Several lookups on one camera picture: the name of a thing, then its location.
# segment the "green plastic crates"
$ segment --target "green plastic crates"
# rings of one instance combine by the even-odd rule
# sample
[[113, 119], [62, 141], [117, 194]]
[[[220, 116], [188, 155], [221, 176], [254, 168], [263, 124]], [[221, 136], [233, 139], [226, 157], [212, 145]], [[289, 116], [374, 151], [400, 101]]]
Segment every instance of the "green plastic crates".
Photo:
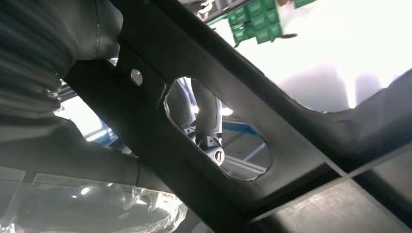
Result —
[[256, 37], [258, 44], [282, 35], [275, 0], [254, 0], [227, 14], [237, 45]]
[[302, 7], [304, 5], [308, 5], [309, 3], [312, 3], [316, 0], [294, 0], [295, 3], [295, 8]]

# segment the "white light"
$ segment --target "white light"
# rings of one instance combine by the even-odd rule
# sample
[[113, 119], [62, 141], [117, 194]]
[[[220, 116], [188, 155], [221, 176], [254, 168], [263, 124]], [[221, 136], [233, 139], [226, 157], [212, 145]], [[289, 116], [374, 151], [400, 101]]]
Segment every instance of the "white light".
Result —
[[222, 116], [230, 116], [232, 115], [233, 110], [230, 108], [222, 108], [221, 114]]
[[[195, 105], [195, 106], [191, 106], [190, 107], [191, 111], [194, 114], [198, 114], [199, 113], [199, 108]], [[233, 113], [233, 110], [230, 108], [222, 108], [221, 109], [221, 114], [222, 116], [230, 116]]]
[[100, 118], [79, 96], [64, 101], [62, 107], [83, 136], [103, 127]]
[[86, 187], [80, 191], [80, 194], [86, 195], [88, 192], [90, 192], [90, 188]]
[[355, 94], [355, 81], [354, 80], [346, 80], [346, 96], [349, 108], [356, 107], [356, 94]]
[[139, 204], [139, 205], [147, 205], [147, 203], [145, 203], [144, 201], [142, 201], [142, 200], [140, 200], [140, 199], [138, 199], [138, 200], [136, 201], [136, 204]]
[[192, 112], [194, 113], [194, 114], [198, 114], [199, 113], [199, 108], [195, 105], [195, 106], [191, 106], [190, 107], [190, 109], [192, 110]]
[[100, 131], [100, 132], [95, 133], [95, 134], [93, 134], [92, 136], [86, 138], [86, 140], [87, 140], [88, 142], [94, 141], [94, 140], [98, 139], [99, 137], [104, 136], [106, 133], [107, 133], [107, 130]]

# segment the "plastic wrap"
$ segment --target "plastic wrap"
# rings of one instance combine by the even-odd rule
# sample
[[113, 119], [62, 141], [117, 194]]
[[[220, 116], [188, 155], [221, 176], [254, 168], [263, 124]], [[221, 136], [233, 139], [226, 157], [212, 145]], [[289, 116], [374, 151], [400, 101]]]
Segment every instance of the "plastic wrap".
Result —
[[170, 193], [47, 174], [25, 182], [1, 171], [13, 188], [0, 200], [0, 233], [172, 233], [188, 210]]

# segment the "cutout hole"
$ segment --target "cutout hole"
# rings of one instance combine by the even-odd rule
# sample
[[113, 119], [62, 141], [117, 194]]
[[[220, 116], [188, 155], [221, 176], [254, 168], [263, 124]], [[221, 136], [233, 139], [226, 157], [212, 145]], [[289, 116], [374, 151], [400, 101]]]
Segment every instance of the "cutout hole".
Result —
[[132, 78], [134, 84], [136, 84], [137, 86], [141, 86], [143, 84], [143, 76], [139, 70], [132, 69], [130, 77]]

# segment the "gray surface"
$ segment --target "gray surface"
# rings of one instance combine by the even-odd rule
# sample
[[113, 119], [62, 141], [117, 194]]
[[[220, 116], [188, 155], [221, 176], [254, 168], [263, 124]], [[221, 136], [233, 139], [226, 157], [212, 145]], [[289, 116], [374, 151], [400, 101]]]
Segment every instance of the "gray surface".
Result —
[[400, 208], [412, 215], [412, 154], [410, 151], [383, 163], [365, 177]]
[[403, 229], [349, 182], [322, 191], [271, 216], [281, 232], [403, 233]]

